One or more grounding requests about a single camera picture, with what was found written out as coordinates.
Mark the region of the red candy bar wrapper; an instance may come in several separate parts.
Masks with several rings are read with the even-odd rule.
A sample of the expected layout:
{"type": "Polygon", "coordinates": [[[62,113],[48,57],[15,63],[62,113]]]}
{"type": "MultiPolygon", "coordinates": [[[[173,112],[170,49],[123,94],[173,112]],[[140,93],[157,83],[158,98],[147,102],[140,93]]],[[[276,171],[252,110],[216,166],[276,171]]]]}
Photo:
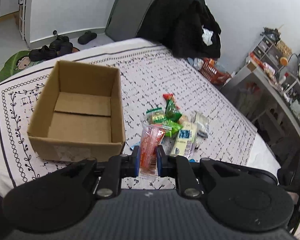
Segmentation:
{"type": "Polygon", "coordinates": [[[174,94],[166,93],[162,95],[166,102],[172,101],[175,102],[174,94]]]}

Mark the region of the green white peanut packet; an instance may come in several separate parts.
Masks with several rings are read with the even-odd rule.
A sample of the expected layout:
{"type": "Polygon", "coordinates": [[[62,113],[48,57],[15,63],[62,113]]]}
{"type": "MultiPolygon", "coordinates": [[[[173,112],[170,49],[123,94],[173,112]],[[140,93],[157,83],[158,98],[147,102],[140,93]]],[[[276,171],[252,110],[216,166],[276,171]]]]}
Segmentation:
{"type": "Polygon", "coordinates": [[[161,107],[152,108],[146,112],[147,120],[150,124],[162,123],[166,120],[165,112],[161,107]]]}

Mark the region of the black clothes on chair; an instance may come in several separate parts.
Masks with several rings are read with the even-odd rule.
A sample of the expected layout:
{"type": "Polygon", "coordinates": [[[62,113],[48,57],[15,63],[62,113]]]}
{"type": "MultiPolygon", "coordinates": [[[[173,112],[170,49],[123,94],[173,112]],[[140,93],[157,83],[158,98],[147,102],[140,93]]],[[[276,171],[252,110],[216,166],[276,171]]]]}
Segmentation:
{"type": "Polygon", "coordinates": [[[205,0],[154,0],[137,32],[178,58],[221,56],[221,28],[205,0]]]}

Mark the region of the dark green candy packet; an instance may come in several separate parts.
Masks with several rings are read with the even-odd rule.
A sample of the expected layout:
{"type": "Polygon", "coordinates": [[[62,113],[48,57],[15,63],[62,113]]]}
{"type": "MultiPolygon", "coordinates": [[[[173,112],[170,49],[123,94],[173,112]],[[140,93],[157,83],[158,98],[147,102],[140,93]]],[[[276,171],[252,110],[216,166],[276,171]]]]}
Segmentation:
{"type": "Polygon", "coordinates": [[[178,122],[182,116],[172,99],[167,100],[165,116],[168,120],[173,122],[178,122]]]}

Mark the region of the orange cracker pack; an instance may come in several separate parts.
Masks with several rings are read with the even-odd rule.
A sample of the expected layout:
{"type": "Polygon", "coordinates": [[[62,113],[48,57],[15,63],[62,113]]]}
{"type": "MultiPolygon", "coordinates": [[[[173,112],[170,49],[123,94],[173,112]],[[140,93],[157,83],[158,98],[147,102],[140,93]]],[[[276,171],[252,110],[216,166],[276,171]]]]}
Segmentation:
{"type": "Polygon", "coordinates": [[[184,122],[189,122],[189,118],[186,115],[182,115],[178,120],[180,125],[182,125],[184,122]]]}

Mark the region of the white desk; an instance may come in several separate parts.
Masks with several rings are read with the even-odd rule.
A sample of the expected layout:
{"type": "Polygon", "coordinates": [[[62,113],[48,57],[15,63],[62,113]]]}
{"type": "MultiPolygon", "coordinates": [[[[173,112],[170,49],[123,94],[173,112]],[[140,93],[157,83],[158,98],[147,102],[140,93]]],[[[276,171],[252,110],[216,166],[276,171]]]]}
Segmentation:
{"type": "Polygon", "coordinates": [[[248,60],[248,62],[238,71],[238,73],[221,88],[221,92],[224,95],[229,95],[230,93],[234,92],[234,88],[237,87],[240,82],[251,75],[256,77],[258,81],[265,87],[265,89],[271,94],[287,118],[290,120],[300,138],[300,122],[293,114],[283,96],[269,83],[269,79],[255,61],[248,60]]]}

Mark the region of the green leaf cartoon rug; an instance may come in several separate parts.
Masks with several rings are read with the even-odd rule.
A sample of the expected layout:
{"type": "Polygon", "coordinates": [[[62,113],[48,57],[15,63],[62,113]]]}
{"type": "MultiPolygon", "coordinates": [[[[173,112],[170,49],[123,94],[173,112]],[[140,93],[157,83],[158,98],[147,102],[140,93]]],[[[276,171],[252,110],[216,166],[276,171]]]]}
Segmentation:
{"type": "Polygon", "coordinates": [[[42,61],[31,61],[29,58],[30,50],[22,50],[12,55],[4,64],[0,71],[0,82],[7,78],[27,69],[33,67],[42,61]]]}

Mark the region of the grey drawer organizer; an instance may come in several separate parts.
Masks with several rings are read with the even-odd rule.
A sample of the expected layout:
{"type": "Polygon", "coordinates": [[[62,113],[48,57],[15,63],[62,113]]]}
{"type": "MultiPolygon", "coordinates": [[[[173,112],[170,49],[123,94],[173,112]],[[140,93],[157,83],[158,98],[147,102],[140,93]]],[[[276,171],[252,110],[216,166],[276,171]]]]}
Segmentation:
{"type": "Polygon", "coordinates": [[[281,51],[266,36],[264,36],[253,49],[255,56],[262,62],[266,62],[275,69],[281,67],[280,59],[283,57],[281,51]]]}

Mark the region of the light green snack packet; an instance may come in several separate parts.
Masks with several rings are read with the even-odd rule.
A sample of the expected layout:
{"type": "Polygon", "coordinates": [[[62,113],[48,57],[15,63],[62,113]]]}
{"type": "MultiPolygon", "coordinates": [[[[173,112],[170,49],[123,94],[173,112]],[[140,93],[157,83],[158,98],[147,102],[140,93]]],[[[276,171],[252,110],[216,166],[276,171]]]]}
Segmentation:
{"type": "Polygon", "coordinates": [[[173,135],[178,133],[183,126],[177,122],[173,122],[172,120],[159,120],[155,122],[155,124],[163,125],[165,126],[165,136],[171,138],[173,135]]]}

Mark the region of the grey door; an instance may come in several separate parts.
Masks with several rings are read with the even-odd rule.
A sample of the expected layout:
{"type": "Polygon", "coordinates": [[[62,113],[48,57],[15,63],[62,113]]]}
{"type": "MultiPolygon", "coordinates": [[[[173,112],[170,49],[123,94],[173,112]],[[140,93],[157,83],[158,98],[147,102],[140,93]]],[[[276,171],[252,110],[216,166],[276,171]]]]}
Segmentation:
{"type": "Polygon", "coordinates": [[[134,38],[154,0],[115,0],[105,29],[113,41],[134,38]]]}

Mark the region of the black slipper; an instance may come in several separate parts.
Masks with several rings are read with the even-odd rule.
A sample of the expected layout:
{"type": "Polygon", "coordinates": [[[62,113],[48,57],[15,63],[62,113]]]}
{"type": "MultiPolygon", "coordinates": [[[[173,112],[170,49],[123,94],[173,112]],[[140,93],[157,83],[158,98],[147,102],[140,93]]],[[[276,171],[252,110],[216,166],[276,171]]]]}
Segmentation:
{"type": "Polygon", "coordinates": [[[78,38],[77,42],[81,45],[85,45],[96,38],[97,38],[97,33],[94,33],[92,31],[86,31],[83,35],[81,35],[78,38]]]}

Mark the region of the brown cardboard box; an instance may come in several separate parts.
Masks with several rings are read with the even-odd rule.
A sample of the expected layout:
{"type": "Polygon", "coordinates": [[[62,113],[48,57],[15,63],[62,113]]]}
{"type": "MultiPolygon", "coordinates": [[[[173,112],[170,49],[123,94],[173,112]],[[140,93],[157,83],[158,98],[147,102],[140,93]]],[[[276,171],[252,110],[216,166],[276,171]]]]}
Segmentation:
{"type": "Polygon", "coordinates": [[[120,70],[57,61],[27,129],[31,146],[48,161],[107,161],[126,142],[120,70]]]}

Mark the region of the pile of black shoes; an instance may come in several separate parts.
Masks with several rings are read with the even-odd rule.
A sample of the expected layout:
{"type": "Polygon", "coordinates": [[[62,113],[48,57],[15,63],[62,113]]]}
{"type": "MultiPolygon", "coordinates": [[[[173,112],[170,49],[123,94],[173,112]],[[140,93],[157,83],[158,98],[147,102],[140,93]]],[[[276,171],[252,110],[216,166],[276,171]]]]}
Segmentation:
{"type": "Polygon", "coordinates": [[[29,52],[29,58],[33,62],[47,61],[59,56],[71,54],[74,46],[67,36],[57,36],[49,46],[42,46],[29,52]]]}

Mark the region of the orange red snack pack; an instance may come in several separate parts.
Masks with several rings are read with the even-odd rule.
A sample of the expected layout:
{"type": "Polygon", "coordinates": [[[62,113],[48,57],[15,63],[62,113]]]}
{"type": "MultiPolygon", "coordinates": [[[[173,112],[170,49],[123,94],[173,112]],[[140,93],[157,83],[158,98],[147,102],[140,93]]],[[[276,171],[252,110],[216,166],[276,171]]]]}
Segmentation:
{"type": "Polygon", "coordinates": [[[169,126],[163,124],[149,124],[143,127],[140,140],[141,178],[150,180],[158,177],[155,149],[162,146],[166,153],[171,149],[172,139],[166,135],[171,131],[169,126]]]}

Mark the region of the clear white snack pack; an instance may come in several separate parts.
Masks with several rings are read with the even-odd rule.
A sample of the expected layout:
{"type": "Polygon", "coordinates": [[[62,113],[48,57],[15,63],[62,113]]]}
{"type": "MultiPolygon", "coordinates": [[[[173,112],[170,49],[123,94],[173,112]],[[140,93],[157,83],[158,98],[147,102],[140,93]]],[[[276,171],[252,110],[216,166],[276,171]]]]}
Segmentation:
{"type": "Polygon", "coordinates": [[[209,137],[209,120],[202,113],[195,111],[194,116],[192,118],[192,122],[197,124],[197,134],[198,136],[207,139],[209,137]]]}

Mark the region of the woven basket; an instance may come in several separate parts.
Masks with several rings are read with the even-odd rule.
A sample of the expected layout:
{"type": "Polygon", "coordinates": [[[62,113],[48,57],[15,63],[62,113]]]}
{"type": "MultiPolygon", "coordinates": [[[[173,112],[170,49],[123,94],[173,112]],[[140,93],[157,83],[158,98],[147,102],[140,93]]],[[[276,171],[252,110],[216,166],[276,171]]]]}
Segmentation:
{"type": "Polygon", "coordinates": [[[290,55],[292,55],[292,49],[289,48],[289,46],[287,46],[282,40],[279,40],[279,42],[277,42],[276,47],[284,57],[288,58],[290,57],[290,55]]]}

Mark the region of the yellow blueberry cake pack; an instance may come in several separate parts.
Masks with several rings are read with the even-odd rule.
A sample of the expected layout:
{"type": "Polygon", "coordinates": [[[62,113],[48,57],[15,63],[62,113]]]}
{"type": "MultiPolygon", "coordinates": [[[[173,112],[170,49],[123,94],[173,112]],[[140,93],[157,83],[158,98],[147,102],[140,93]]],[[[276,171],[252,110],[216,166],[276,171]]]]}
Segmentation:
{"type": "Polygon", "coordinates": [[[196,145],[198,125],[194,122],[184,122],[182,126],[170,154],[181,155],[189,159],[193,154],[196,145]]]}

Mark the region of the red plastic basket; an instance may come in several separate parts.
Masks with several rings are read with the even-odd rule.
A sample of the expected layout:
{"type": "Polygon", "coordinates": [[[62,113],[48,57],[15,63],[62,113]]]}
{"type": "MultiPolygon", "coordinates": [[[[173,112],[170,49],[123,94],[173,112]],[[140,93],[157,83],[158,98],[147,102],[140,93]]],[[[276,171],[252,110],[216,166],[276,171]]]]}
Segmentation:
{"type": "Polygon", "coordinates": [[[203,65],[199,72],[213,85],[224,85],[231,75],[228,72],[222,72],[216,68],[216,61],[203,58],[203,65]]]}

